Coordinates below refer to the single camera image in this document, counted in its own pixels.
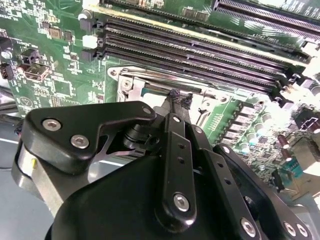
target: dimm slot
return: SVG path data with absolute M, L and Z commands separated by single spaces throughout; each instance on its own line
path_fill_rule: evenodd
M 242 67 L 238 64 L 225 62 L 193 52 L 170 49 L 158 44 L 148 43 L 146 41 L 137 41 L 130 38 L 108 35 L 106 42 L 123 48 L 135 49 L 141 53 L 157 54 L 158 57 L 166 56 L 173 61 L 195 65 L 200 68 L 213 69 L 215 67 L 218 72 L 240 74 L 242 78 L 252 78 L 255 82 L 267 85 L 274 85 L 274 82 L 278 79 L 277 77 L 279 77 L 276 74 L 267 74 L 266 72 L 258 69 Z
M 239 0 L 219 0 L 214 10 L 283 32 L 316 41 L 320 39 L 320 21 L 292 12 Z
M 232 31 L 232 30 L 229 30 L 229 29 L 224 29 L 224 28 L 221 28 L 221 27 L 214 26 L 212 24 L 208 24 L 208 23 L 204 23 L 204 22 L 201 22 L 201 21 L 192 20 L 192 19 L 180 16 L 180 15 L 171 14 L 171 13 L 160 11 L 160 10 L 157 10 L 157 9 L 139 6 L 139 5 L 136 5 L 136 4 L 132 4 L 130 2 L 125 2 L 125 1 L 121 1 L 121 0 L 100 0 L 100 4 L 101 5 L 103 5 L 103 4 L 111 4 L 113 6 L 125 7 L 128 10 L 135 9 L 135 10 L 139 10 L 140 12 L 149 14 L 149 17 L 150 17 L 150 13 L 152 13 L 155 16 L 166 17 L 168 20 L 179 21 L 179 22 L 181 22 L 183 24 L 187 24 L 187 25 L 190 25 L 190 26 L 197 26 L 197 27 L 200 27 L 200 28 L 208 28 L 210 30 L 214 30 L 214 31 L 218 31 L 218 32 L 230 35 L 230 37 L 233 37 L 233 38 L 237 38 L 237 39 L 240 38 L 240 39 L 242 39 L 244 41 L 243 44 L 246 44 L 246 42 L 248 41 L 248 36 L 246 36 L 245 34 L 242 34 L 240 32 Z M 280 49 L 280 50 L 283 50 L 285 52 L 287 52 L 287 51 L 290 52 L 291 51 L 291 49 L 289 47 L 285 46 L 285 45 L 278 44 L 278 43 L 274 44 L 274 43 L 268 42 L 268 41 L 260 39 L 260 38 L 254 38 L 252 40 L 252 42 L 255 42 L 256 44 L 263 44 L 265 46 L 269 46 L 269 47 L 272 47 L 274 49 Z
M 198 39 L 192 37 L 179 36 L 169 32 L 161 31 L 159 29 L 153 29 L 151 27 L 141 27 L 138 24 L 132 24 L 125 21 L 108 19 L 106 29 L 114 31 L 115 33 L 131 36 L 138 39 L 145 39 L 152 42 L 157 42 L 163 45 L 167 45 L 173 48 L 185 48 L 186 50 L 193 51 L 195 53 L 205 55 L 219 55 L 221 58 L 228 60 L 241 60 L 247 66 L 255 67 L 256 64 L 260 64 L 263 67 L 259 69 L 269 69 L 272 72 L 285 71 L 290 64 L 281 62 L 275 59 L 271 59 L 265 56 L 259 56 L 257 54 L 246 52 L 243 50 L 223 46 L 220 44 L 209 44 L 208 42 L 201 42 Z
M 179 63 L 169 59 L 161 59 L 144 53 L 136 52 L 130 49 L 120 48 L 108 45 L 98 51 L 98 58 L 102 59 L 105 55 L 120 58 L 125 61 L 137 63 L 145 66 L 172 71 L 177 74 L 187 75 L 206 83 L 220 83 L 227 86 L 238 86 L 243 89 L 250 89 L 256 93 L 267 94 L 274 88 L 270 85 L 252 83 L 247 79 L 231 76 L 225 73 L 214 72 L 197 66 Z
M 228 46 L 228 45 L 222 45 L 222 44 L 218 44 L 216 42 L 211 42 L 211 41 L 204 40 L 204 39 L 200 40 L 196 37 L 191 37 L 186 34 L 179 34 L 178 32 L 174 32 L 174 31 L 170 31 L 168 29 L 156 27 L 154 25 L 147 25 L 147 24 L 139 22 L 139 21 L 132 21 L 132 20 L 128 20 L 125 18 L 116 17 L 116 16 L 108 16 L 108 15 L 105 16 L 105 21 L 107 21 L 108 23 L 111 23 L 111 24 L 116 24 L 116 25 L 120 25 L 120 26 L 123 26 L 126 28 L 134 29 L 136 31 L 144 31 L 144 32 L 148 32 L 148 33 L 154 33 L 155 35 L 164 36 L 164 37 L 172 38 L 172 39 L 179 40 L 179 41 L 183 41 L 184 39 L 189 39 L 190 41 L 194 42 L 195 44 L 199 44 L 199 45 L 205 45 L 205 46 L 211 46 L 211 45 L 217 46 L 218 45 L 218 46 L 223 47 L 225 49 L 229 48 L 232 51 L 239 51 L 239 52 L 248 53 L 251 56 L 256 56 L 256 57 L 266 59 L 266 60 L 269 59 L 270 62 L 272 62 L 272 61 L 280 62 L 274 58 L 261 56 L 260 54 L 255 54 L 253 51 L 249 52 L 249 51 L 245 51 L 243 49 L 238 49 L 238 48 L 236 49 L 236 48 Z M 227 38 L 226 40 L 232 41 L 233 43 L 238 43 L 237 38 Z M 250 41 L 248 39 L 246 39 L 245 42 L 247 44 L 250 43 Z M 274 55 L 281 56 L 283 58 L 288 58 L 290 60 L 299 61 L 301 63 L 308 63 L 310 61 L 310 56 L 301 52 L 300 50 L 295 50 L 292 48 L 287 48 L 286 51 L 283 51 L 283 50 L 276 49 L 274 47 L 269 47 L 269 46 L 261 45 L 259 43 L 252 43 L 252 42 L 248 46 L 250 46 L 250 48 L 252 48 L 252 49 L 260 49 L 261 51 L 264 51 L 266 53 L 272 53 Z

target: green circuit board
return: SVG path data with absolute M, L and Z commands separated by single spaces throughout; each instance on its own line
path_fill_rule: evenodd
M 186 8 L 207 13 L 212 4 L 210 0 L 143 2 L 148 7 L 181 16 L 185 15 Z M 52 74 L 42 82 L 32 82 L 22 76 L 9 82 L 22 116 L 33 108 L 115 101 L 117 83 L 106 76 L 106 69 L 126 62 L 110 58 L 87 63 L 79 59 L 82 36 L 86 34 L 79 28 L 78 15 L 81 11 L 82 3 L 77 0 L 0 1 L 0 35 L 15 41 L 13 58 L 7 62 L 17 66 L 19 55 L 28 48 L 34 48 L 41 55 L 40 63 L 52 66 Z M 235 24 L 229 16 L 221 17 L 212 13 L 206 22 L 252 36 L 263 35 L 263 27 L 251 29 L 244 22 Z M 43 22 L 60 29 L 59 36 L 52 37 L 43 27 Z M 71 32 L 72 41 L 65 40 L 65 31 Z M 297 37 L 291 36 L 282 40 L 285 44 L 301 43 Z
M 284 34 L 275 29 L 214 12 L 211 0 L 127 0 L 122 2 L 137 3 L 137 6 L 203 22 L 225 29 L 230 33 L 238 32 L 271 44 L 277 43 L 298 48 L 304 41 L 296 35 Z M 268 2 L 268 4 L 320 19 L 320 2 L 317 0 L 282 2 L 282 4 L 279 2 L 275 4 Z M 126 7 L 103 4 L 100 7 L 148 18 L 148 15 L 141 14 L 138 9 L 128 10 Z M 78 16 L 82 10 L 81 0 L 0 0 L 0 36 L 10 38 L 14 43 L 12 58 L 1 58 L 1 61 L 14 66 L 15 78 L 8 82 L 22 117 L 35 108 L 116 101 L 118 82 L 107 74 L 108 68 L 135 65 L 136 63 L 109 56 L 91 62 L 82 60 L 83 36 L 88 34 L 80 29 Z M 166 17 L 152 17 L 150 19 L 188 30 L 199 30 L 192 26 L 184 26 L 179 22 L 170 21 Z M 55 30 L 45 27 L 45 24 L 50 24 Z M 51 68 L 51 73 L 42 81 L 28 80 L 22 74 L 17 74 L 17 68 L 21 63 L 21 54 L 27 49 L 38 50 L 39 63 Z M 268 98 L 259 94 L 253 96 L 248 91 L 241 92 L 238 88 L 229 88 L 226 92 L 233 93 L 233 97 L 228 102 L 215 107 L 203 127 L 212 144 L 221 139 L 221 134 L 229 121 L 233 119 L 233 114 L 241 101 L 255 104 L 260 98 L 263 100 Z M 263 106 L 257 111 L 251 125 L 261 120 L 264 109 Z M 247 155 L 243 155 L 239 148 L 239 142 L 244 137 L 232 145 L 262 179 L 267 180 L 270 173 L 276 168 L 285 168 L 282 167 L 284 161 L 281 159 L 280 149 L 274 147 L 277 134 L 282 130 L 270 129 L 268 142 L 251 145 L 251 153 Z M 264 153 L 270 154 L 268 159 L 264 157 Z M 259 170 L 261 165 L 265 165 L 265 171 Z

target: ram slot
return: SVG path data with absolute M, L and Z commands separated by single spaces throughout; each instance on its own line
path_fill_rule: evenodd
M 163 56 L 152 56 L 145 54 L 144 52 L 138 52 L 136 50 L 121 48 L 114 45 L 105 45 L 99 49 L 97 54 L 98 59 L 102 59 L 105 55 L 107 55 L 125 61 L 182 74 L 184 76 L 197 79 L 201 82 L 224 84 L 231 87 L 236 86 L 242 89 L 251 90 L 256 93 L 267 94 L 270 93 L 274 88 L 272 84 L 252 82 L 246 78 L 241 78 L 240 76 L 234 76 L 225 72 L 216 72 L 214 70 L 192 66 L 187 63 L 176 62 Z
M 216 72 L 226 73 L 229 75 L 247 78 L 252 82 L 263 83 L 267 85 L 274 85 L 278 79 L 276 74 L 268 74 L 258 69 L 250 69 L 239 64 L 225 62 L 219 59 L 214 59 L 209 56 L 188 52 L 185 50 L 172 49 L 164 47 L 156 43 L 149 43 L 143 40 L 134 40 L 132 38 L 111 36 L 108 34 L 107 44 L 117 47 L 131 49 L 147 55 L 156 56 L 159 58 L 166 58 L 178 63 L 186 63 L 192 66 L 215 70 Z
M 283 73 L 290 64 L 266 56 L 260 56 L 252 52 L 232 48 L 217 43 L 200 41 L 197 38 L 182 36 L 164 31 L 159 28 L 143 26 L 141 23 L 131 23 L 116 18 L 107 19 L 105 29 L 119 35 L 147 40 L 164 46 L 179 48 L 208 56 L 214 56 L 225 61 L 243 64 L 248 68 L 265 70 L 271 73 Z
M 273 56 L 275 59 L 279 59 L 277 56 L 282 56 L 284 54 L 287 54 L 289 56 L 286 56 L 285 58 L 288 58 L 288 63 L 293 63 L 294 65 L 302 64 L 306 66 L 305 64 L 308 64 L 310 62 L 310 57 L 303 52 L 301 52 L 299 49 L 292 49 L 292 47 L 287 47 L 285 45 L 280 44 L 273 44 L 263 39 L 251 39 L 248 40 L 248 36 L 239 32 L 229 31 L 227 29 L 217 28 L 214 25 L 206 24 L 203 22 L 198 22 L 195 20 L 191 20 L 179 15 L 174 15 L 166 12 L 162 12 L 156 9 L 147 8 L 147 7 L 141 7 L 129 2 L 124 2 L 120 0 L 101 0 L 101 4 L 111 4 L 113 6 L 119 6 L 119 7 L 125 7 L 129 10 L 129 13 L 132 9 L 139 10 L 140 12 L 148 13 L 148 18 L 152 19 L 152 16 L 160 16 L 165 17 L 167 20 L 173 20 L 174 22 L 179 21 L 181 24 L 187 24 L 188 26 L 193 26 L 192 32 L 197 32 L 198 35 L 201 35 L 205 32 L 205 35 L 212 35 L 212 39 L 216 39 L 217 43 L 226 43 L 224 45 L 226 46 L 235 46 L 237 45 L 240 49 L 249 49 L 249 48 L 255 48 L 257 52 L 265 52 L 266 49 L 268 49 L 271 52 L 273 51 L 279 51 L 277 53 L 274 53 Z M 110 16 L 118 16 L 118 17 L 124 17 L 127 19 L 131 19 L 131 21 L 135 21 L 136 19 L 142 19 L 141 17 L 131 15 L 125 12 L 118 12 L 114 11 L 109 8 L 104 8 L 103 6 L 94 6 L 89 5 L 89 10 L 92 10 L 93 12 L 106 14 Z M 150 20 L 153 22 L 153 26 L 157 26 L 156 20 Z M 171 26 L 169 24 L 166 24 L 168 29 L 174 29 L 174 26 Z M 191 32 L 190 30 L 183 29 L 183 32 Z M 268 56 L 270 55 L 269 52 L 262 53 L 262 56 Z
M 320 21 L 252 2 L 219 0 L 215 11 L 274 28 L 283 33 L 320 40 Z

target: black ram slot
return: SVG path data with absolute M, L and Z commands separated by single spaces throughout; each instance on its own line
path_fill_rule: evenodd
M 108 44 L 112 44 L 117 47 L 130 49 L 147 55 L 152 55 L 159 58 L 170 59 L 179 63 L 186 63 L 200 68 L 214 70 L 215 72 L 226 73 L 229 75 L 239 76 L 244 79 L 248 79 L 253 82 L 262 83 L 266 85 L 275 85 L 275 81 L 279 78 L 279 75 L 267 74 L 266 72 L 250 69 L 248 67 L 242 67 L 238 64 L 214 59 L 208 56 L 203 56 L 193 52 L 184 50 L 163 47 L 162 45 L 149 43 L 146 41 L 137 41 L 124 37 L 112 37 L 109 35 L 106 40 Z
M 291 67 L 288 63 L 260 56 L 251 52 L 223 46 L 217 43 L 208 43 L 207 41 L 201 42 L 197 38 L 181 36 L 161 29 L 142 27 L 138 24 L 132 24 L 125 21 L 121 22 L 112 20 L 112 23 L 108 23 L 105 26 L 105 29 L 120 35 L 140 40 L 147 40 L 172 48 L 179 48 L 208 56 L 216 56 L 222 60 L 234 63 L 238 62 L 239 64 L 242 63 L 249 68 L 265 70 L 271 73 L 284 72 L 288 67 Z
M 172 71 L 177 74 L 183 74 L 191 78 L 197 79 L 205 83 L 219 83 L 227 86 L 237 86 L 239 88 L 249 89 L 256 93 L 267 94 L 274 88 L 270 85 L 252 83 L 247 79 L 231 76 L 225 73 L 214 72 L 212 70 L 191 66 L 186 63 L 179 63 L 169 59 L 163 59 L 144 53 L 122 49 L 117 46 L 106 45 L 98 51 L 98 59 L 102 59 L 105 55 L 120 58 L 132 63 L 150 66 L 158 69 Z
M 131 30 L 135 35 L 140 34 L 140 33 L 146 33 L 148 35 L 153 34 L 156 36 L 162 36 L 162 37 L 172 39 L 174 41 L 177 41 L 177 43 L 178 43 L 178 41 L 180 41 L 180 42 L 192 44 L 192 46 L 211 48 L 212 50 L 215 50 L 215 48 L 219 47 L 220 49 L 225 49 L 225 51 L 227 51 L 227 52 L 233 52 L 233 53 L 237 52 L 238 55 L 239 54 L 250 55 L 250 58 L 261 59 L 261 61 L 264 60 L 268 63 L 272 63 L 272 62 L 274 62 L 274 64 L 281 63 L 280 61 L 278 61 L 274 58 L 261 56 L 259 54 L 253 53 L 252 51 L 248 52 L 248 51 L 245 51 L 242 49 L 230 47 L 227 45 L 222 45 L 222 44 L 212 42 L 209 40 L 200 40 L 196 37 L 190 37 L 185 34 L 173 32 L 171 30 L 155 27 L 152 25 L 146 25 L 141 22 L 132 22 L 132 21 L 126 20 L 124 18 L 112 17 L 112 16 L 105 16 L 105 21 L 107 21 L 107 23 L 108 23 L 107 26 L 110 26 L 111 28 L 115 27 L 115 26 L 119 26 L 118 29 L 123 30 L 123 31 L 126 31 L 127 29 Z M 282 50 L 278 50 L 275 48 L 270 48 L 270 47 L 257 45 L 257 44 L 250 44 L 250 47 L 254 48 L 254 49 L 260 49 L 261 51 L 264 51 L 266 53 L 272 53 L 274 55 L 288 58 L 290 60 L 295 60 L 295 61 L 298 61 L 301 63 L 309 63 L 310 59 L 311 59 L 309 55 L 307 55 L 303 52 L 300 52 L 300 51 L 292 50 L 292 49 L 290 49 L 291 52 L 287 52 L 287 51 L 282 51 Z
M 320 40 L 320 21 L 298 14 L 277 10 L 252 2 L 220 0 L 214 10 L 236 18 L 253 21 L 283 33 Z

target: screw hole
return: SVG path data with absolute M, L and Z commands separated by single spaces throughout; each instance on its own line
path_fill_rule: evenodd
M 183 145 L 183 144 L 181 144 L 181 143 L 179 143 L 178 146 L 179 146 L 179 148 L 181 148 L 181 149 L 185 149 L 185 147 L 186 147 L 185 145 Z
M 226 184 L 231 185 L 231 182 L 230 182 L 230 180 L 228 178 L 224 178 L 224 181 L 225 181 Z
M 178 161 L 181 164 L 185 164 L 185 160 L 182 157 L 178 157 Z

